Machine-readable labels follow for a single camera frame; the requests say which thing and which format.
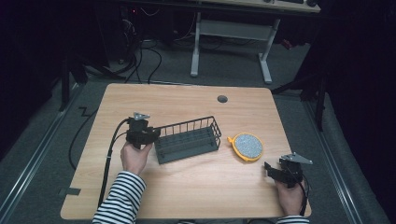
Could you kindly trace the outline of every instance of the wooden table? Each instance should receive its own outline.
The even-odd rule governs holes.
[[[227,103],[218,102],[225,95]],[[155,149],[141,174],[148,187],[138,218],[281,217],[275,184],[265,177],[265,161],[276,167],[290,146],[273,96],[265,88],[110,84],[105,92],[82,153],[61,216],[91,219],[96,211],[106,154],[117,125],[134,112],[151,115],[149,126],[159,127],[214,116],[222,133],[218,151],[160,165]],[[128,129],[125,124],[120,133]],[[254,133],[264,144],[262,157],[245,162],[233,152],[227,137]],[[114,146],[107,192],[122,170],[120,149]],[[308,205],[306,214],[311,213]]]

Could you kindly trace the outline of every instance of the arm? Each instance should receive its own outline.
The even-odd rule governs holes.
[[[285,213],[285,217],[280,218],[276,224],[304,224],[309,223],[308,218],[300,216],[302,209],[302,201],[304,194],[299,185],[295,185],[294,188],[288,189],[286,186],[275,181],[277,194],[279,197],[280,206]]]
[[[134,223],[146,184],[139,177],[147,163],[152,144],[142,150],[125,143],[121,150],[122,172],[119,173],[108,197],[96,211],[92,223]]]

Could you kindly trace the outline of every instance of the basket wire bar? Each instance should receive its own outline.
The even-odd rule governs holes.
[[[162,127],[155,141],[159,164],[177,161],[219,149],[221,131],[213,116]]]

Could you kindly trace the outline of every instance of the striped sleeve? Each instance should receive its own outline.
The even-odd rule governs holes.
[[[145,188],[146,183],[138,175],[120,172],[92,223],[135,223]]]
[[[308,218],[302,216],[288,216],[277,220],[276,224],[305,224],[309,223]]]

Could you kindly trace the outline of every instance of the white metal stand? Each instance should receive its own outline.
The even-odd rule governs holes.
[[[200,35],[217,35],[266,41],[266,47],[263,53],[259,54],[259,60],[262,66],[262,75],[264,76],[264,82],[267,84],[271,84],[272,79],[266,60],[268,57],[268,53],[270,52],[272,43],[274,41],[279,23],[280,19],[276,19],[273,26],[262,26],[227,21],[201,20],[201,13],[197,13],[195,28],[195,46],[194,52],[192,54],[191,63],[191,76],[198,76]]]

